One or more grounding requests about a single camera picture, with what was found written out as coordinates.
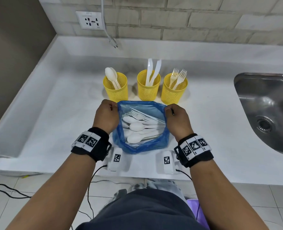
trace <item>wall socket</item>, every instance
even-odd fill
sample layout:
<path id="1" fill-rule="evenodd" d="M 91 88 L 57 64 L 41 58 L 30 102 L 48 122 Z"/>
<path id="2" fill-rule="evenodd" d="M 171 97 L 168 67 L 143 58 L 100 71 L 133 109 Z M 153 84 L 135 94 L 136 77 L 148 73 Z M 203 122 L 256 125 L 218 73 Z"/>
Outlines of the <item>wall socket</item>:
<path id="1" fill-rule="evenodd" d="M 101 12 L 76 11 L 80 26 L 85 30 L 103 30 Z"/>

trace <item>yellow perforated plastic cup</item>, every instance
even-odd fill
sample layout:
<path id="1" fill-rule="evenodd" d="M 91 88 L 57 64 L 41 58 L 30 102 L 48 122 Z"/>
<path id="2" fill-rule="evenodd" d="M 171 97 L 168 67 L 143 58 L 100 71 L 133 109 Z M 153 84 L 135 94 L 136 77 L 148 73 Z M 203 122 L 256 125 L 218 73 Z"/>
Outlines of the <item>yellow perforated plastic cup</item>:
<path id="1" fill-rule="evenodd" d="M 128 100 L 128 80 L 125 74 L 117 72 L 117 81 L 120 84 L 120 89 L 115 89 L 113 83 L 105 76 L 103 78 L 103 85 L 110 100 L 119 102 Z"/>
<path id="2" fill-rule="evenodd" d="M 162 97 L 161 97 L 162 102 L 165 103 L 166 105 L 170 105 L 173 103 L 177 104 L 188 85 L 188 81 L 185 78 L 185 80 L 181 84 L 179 84 L 175 90 L 172 90 L 171 88 L 174 87 L 176 81 L 174 81 L 171 84 L 171 88 L 168 88 L 170 84 L 170 76 L 171 73 L 167 74 L 166 77 L 164 78 Z"/>
<path id="3" fill-rule="evenodd" d="M 145 86 L 147 77 L 147 69 L 139 72 L 137 75 L 138 96 L 143 101 L 153 101 L 156 98 L 157 91 L 160 85 L 160 75 L 158 74 L 153 82 L 153 86 Z"/>

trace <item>tile floor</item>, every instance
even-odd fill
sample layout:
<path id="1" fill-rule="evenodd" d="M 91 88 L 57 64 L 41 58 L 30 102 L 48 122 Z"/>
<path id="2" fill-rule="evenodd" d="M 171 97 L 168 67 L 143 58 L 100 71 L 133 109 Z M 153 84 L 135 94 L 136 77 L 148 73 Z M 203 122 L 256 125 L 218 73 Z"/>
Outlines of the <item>tile floor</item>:
<path id="1" fill-rule="evenodd" d="M 50 178 L 50 174 L 43 174 L 28 178 L 9 178 L 0 176 L 0 183 L 6 184 L 9 187 L 15 188 L 22 193 L 32 196 L 46 180 Z M 114 193 L 119 189 L 127 189 L 130 184 L 138 182 L 146 182 L 146 179 L 137 178 L 104 178 L 94 177 L 94 182 L 90 188 L 90 203 L 96 215 L 103 206 L 113 197 Z M 185 196 L 196 198 L 196 192 L 191 182 L 176 181 Z M 253 206 L 255 211 L 266 222 L 270 230 L 283 229 L 283 186 L 276 185 L 257 185 L 257 184 L 234 184 L 236 189 L 245 197 L 245 199 Z M 1 190 L 8 191 L 12 196 L 18 197 L 16 192 L 0 186 Z M 0 230 L 4 230 L 11 222 L 14 216 L 24 206 L 28 199 L 12 199 L 0 192 Z M 92 216 L 92 212 L 87 203 L 87 197 L 82 201 L 80 211 Z M 80 223 L 89 221 L 89 217 L 78 212 L 73 222 L 75 229 Z"/>

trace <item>person's left hand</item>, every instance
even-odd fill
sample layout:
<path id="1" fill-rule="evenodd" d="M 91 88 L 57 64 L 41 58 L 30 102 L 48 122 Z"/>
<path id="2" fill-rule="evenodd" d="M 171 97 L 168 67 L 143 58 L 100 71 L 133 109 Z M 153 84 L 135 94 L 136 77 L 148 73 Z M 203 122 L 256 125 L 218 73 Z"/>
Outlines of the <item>person's left hand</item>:
<path id="1" fill-rule="evenodd" d="M 116 129 L 119 123 L 117 103 L 104 99 L 96 111 L 93 127 L 99 127 L 107 134 Z"/>

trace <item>stainless steel sink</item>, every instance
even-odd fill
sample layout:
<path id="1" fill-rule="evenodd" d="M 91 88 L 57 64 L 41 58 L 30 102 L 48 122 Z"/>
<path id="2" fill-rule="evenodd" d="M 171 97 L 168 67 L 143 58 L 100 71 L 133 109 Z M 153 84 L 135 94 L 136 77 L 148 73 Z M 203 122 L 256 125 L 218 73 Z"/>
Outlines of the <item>stainless steel sink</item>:
<path id="1" fill-rule="evenodd" d="M 234 86 L 255 134 L 283 153 L 283 74 L 241 73 Z"/>

